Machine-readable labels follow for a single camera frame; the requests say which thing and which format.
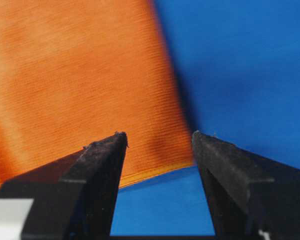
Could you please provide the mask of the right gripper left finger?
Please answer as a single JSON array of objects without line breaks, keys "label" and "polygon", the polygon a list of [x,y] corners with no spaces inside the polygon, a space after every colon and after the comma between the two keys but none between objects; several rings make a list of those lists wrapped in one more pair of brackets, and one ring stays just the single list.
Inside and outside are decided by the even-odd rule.
[{"label": "right gripper left finger", "polygon": [[128,146],[124,132],[0,186],[0,240],[107,240]]}]

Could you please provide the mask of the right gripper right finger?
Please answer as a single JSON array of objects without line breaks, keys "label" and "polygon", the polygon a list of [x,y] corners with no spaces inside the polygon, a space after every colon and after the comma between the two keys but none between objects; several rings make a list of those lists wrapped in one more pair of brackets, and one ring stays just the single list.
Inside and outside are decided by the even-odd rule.
[{"label": "right gripper right finger", "polygon": [[300,169],[195,131],[192,151],[218,240],[300,240]]}]

